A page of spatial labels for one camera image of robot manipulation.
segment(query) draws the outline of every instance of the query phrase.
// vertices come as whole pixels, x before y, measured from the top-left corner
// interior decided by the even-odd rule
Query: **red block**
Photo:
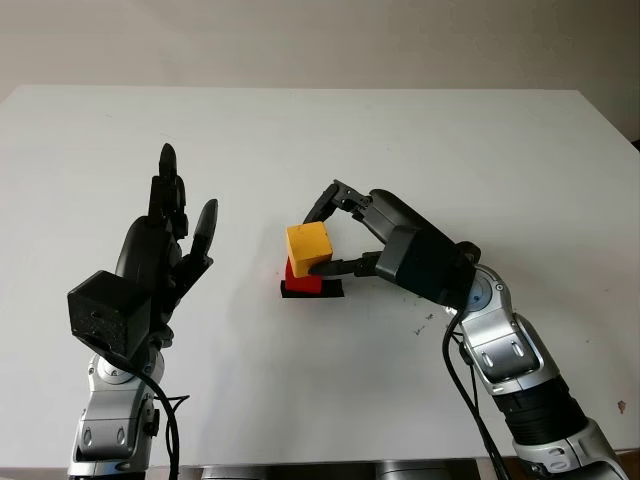
[[[304,292],[320,294],[322,292],[322,277],[319,275],[309,275],[308,277],[296,278],[293,276],[291,261],[287,258],[287,268],[284,274],[284,287],[290,292]]]

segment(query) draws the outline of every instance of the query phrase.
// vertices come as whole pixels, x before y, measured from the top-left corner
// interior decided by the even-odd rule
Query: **wooden block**
[[[296,278],[309,275],[309,268],[316,263],[331,260],[333,249],[324,223],[305,223],[287,228],[287,251]]]
[[[320,295],[322,292],[322,277],[318,275],[307,275],[296,278],[293,276],[291,260],[287,258],[287,268],[284,275],[284,288],[291,292],[304,292]]]

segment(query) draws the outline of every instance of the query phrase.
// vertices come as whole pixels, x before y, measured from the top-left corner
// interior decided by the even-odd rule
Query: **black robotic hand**
[[[357,260],[314,265],[309,273],[334,276],[378,275],[439,305],[464,309],[480,250],[470,242],[455,244],[420,214],[386,190],[365,196],[338,180],[323,192],[304,223],[325,221],[336,209],[351,213],[382,243],[381,252]]]
[[[167,323],[174,309],[213,263],[207,254],[218,201],[205,204],[191,252],[182,256],[178,241],[188,233],[185,188],[169,144],[162,149],[159,170],[151,182],[149,212],[129,228],[115,275],[99,271],[68,295],[73,335],[127,370],[146,362],[149,347],[171,345]]]

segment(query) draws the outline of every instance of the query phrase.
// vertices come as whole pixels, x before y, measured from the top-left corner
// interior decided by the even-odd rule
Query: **yellow cube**
[[[293,276],[307,277],[316,263],[331,260],[333,249],[322,222],[305,223],[287,228],[287,251]]]

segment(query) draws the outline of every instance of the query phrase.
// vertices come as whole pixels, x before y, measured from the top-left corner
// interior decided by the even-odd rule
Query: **white table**
[[[167,393],[192,395],[182,463],[484,455],[439,307],[380,279],[280,298],[284,229],[333,178],[480,245],[585,412],[615,448],[640,446],[638,153],[578,93],[39,86],[0,106],[0,466],[67,464],[90,352],[66,293],[114,269],[164,142],[192,224],[220,199],[216,263],[165,351]],[[344,213],[328,229],[335,258],[378,247]]]

